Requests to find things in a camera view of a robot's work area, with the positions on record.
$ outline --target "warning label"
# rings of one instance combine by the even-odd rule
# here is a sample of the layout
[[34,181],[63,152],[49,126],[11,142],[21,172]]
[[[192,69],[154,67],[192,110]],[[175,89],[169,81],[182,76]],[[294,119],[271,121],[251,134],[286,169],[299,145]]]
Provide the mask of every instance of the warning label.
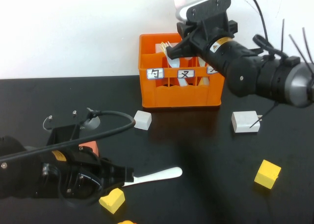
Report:
[[229,37],[223,37],[221,39],[218,39],[210,48],[210,51],[212,51],[213,53],[215,53],[221,45],[223,45],[224,43],[231,41],[232,38]]

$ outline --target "orange sticker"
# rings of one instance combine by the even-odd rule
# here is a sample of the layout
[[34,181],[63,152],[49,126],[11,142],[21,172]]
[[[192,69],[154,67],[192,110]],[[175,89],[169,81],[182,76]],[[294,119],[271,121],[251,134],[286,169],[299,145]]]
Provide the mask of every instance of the orange sticker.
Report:
[[58,161],[67,161],[67,159],[65,158],[64,154],[62,154],[60,151],[54,150],[54,151],[52,151],[52,153],[54,154],[55,158]]

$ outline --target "yellow block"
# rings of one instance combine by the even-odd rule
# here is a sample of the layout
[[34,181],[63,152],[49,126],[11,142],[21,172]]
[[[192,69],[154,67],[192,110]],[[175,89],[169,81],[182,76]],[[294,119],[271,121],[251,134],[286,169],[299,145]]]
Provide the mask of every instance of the yellow block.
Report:
[[125,201],[124,193],[119,188],[112,190],[109,195],[101,197],[99,203],[102,207],[114,214]]
[[280,167],[266,160],[263,160],[254,181],[268,189],[271,189],[278,177]]
[[124,222],[121,222],[121,223],[118,223],[118,224],[136,224],[136,223],[133,223],[131,221],[124,221]]

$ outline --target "black wire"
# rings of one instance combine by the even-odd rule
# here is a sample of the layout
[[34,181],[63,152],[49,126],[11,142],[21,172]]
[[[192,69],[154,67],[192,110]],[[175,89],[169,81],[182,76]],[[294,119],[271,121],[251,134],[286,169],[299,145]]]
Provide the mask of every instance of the black wire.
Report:
[[16,159],[21,159],[21,158],[25,158],[28,156],[32,156],[32,155],[36,155],[36,154],[41,154],[44,152],[50,152],[53,150],[58,150],[58,149],[64,149],[67,147],[71,147],[71,146],[75,146],[75,145],[79,145],[82,143],[87,143],[87,142],[91,142],[91,141],[96,141],[105,137],[109,137],[115,134],[118,134],[120,132],[123,132],[125,130],[128,130],[132,127],[134,127],[135,125],[135,120],[132,116],[122,113],[122,112],[118,112],[118,111],[95,111],[95,115],[96,116],[102,116],[102,115],[116,115],[116,116],[122,116],[125,117],[127,119],[129,119],[131,122],[127,125],[124,125],[122,127],[119,128],[115,128],[106,132],[102,132],[96,135],[92,135],[92,136],[87,136],[84,138],[78,138],[75,140],[71,140],[71,141],[67,141],[67,142],[62,142],[62,143],[58,143],[58,144],[54,144],[54,145],[50,145],[50,146],[46,146],[43,148],[38,148],[38,149],[34,149],[31,151],[22,151],[19,153],[15,153],[15,154],[9,154],[9,155],[5,155],[5,156],[1,156],[0,157],[0,163],[3,162],[9,162],[12,160],[16,160]]
[[293,42],[294,46],[296,47],[296,49],[298,50],[299,54],[302,56],[302,58],[303,58],[303,60],[304,60],[304,62],[305,62],[305,64],[306,64],[306,66],[308,67],[309,71],[311,72],[312,78],[314,78],[314,72],[312,71],[310,65],[309,65],[308,62],[306,61],[306,59],[305,59],[303,53],[301,52],[301,49],[300,49],[299,46],[296,44],[296,42],[295,42],[295,40],[294,40],[294,38],[292,37],[291,34],[289,35],[289,37],[290,37],[291,41]]
[[260,117],[254,124],[250,126],[250,128],[253,127],[255,124],[257,124],[259,121],[261,121],[263,118],[265,118],[278,105],[279,103],[275,102],[274,105],[269,110],[267,110],[265,114],[262,115],[262,117]]
[[303,31],[303,38],[304,38],[304,43],[305,43],[305,46],[306,46],[306,50],[308,51],[308,55],[309,55],[311,63],[314,65],[314,62],[312,60],[312,55],[311,55],[311,52],[310,52],[310,49],[309,49],[308,39],[306,38],[305,28],[304,27],[302,28],[302,31]]
[[259,11],[259,14],[260,14],[260,17],[261,17],[261,20],[262,20],[262,25],[263,25],[263,29],[264,29],[264,33],[265,33],[265,39],[268,41],[268,35],[267,35],[267,30],[266,30],[266,25],[265,25],[265,20],[264,20],[264,16],[262,14],[262,11],[261,11],[261,8],[258,4],[258,2],[256,0],[253,0],[254,3],[255,3],[255,6],[256,8],[258,9]]
[[284,32],[285,32],[285,20],[283,19],[283,27],[281,30],[281,52],[284,51]]
[[259,34],[253,37],[254,43],[259,46],[260,48],[268,51],[271,55],[278,55],[283,59],[288,58],[288,55],[285,54],[283,51],[275,49],[264,37],[260,36]]

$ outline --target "screw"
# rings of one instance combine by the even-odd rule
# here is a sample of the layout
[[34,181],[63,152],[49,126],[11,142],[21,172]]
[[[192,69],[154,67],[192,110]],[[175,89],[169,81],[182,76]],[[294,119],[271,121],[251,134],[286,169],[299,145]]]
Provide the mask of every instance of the screw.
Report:
[[7,163],[4,162],[4,163],[1,164],[1,168],[2,169],[6,169],[7,167],[8,167]]

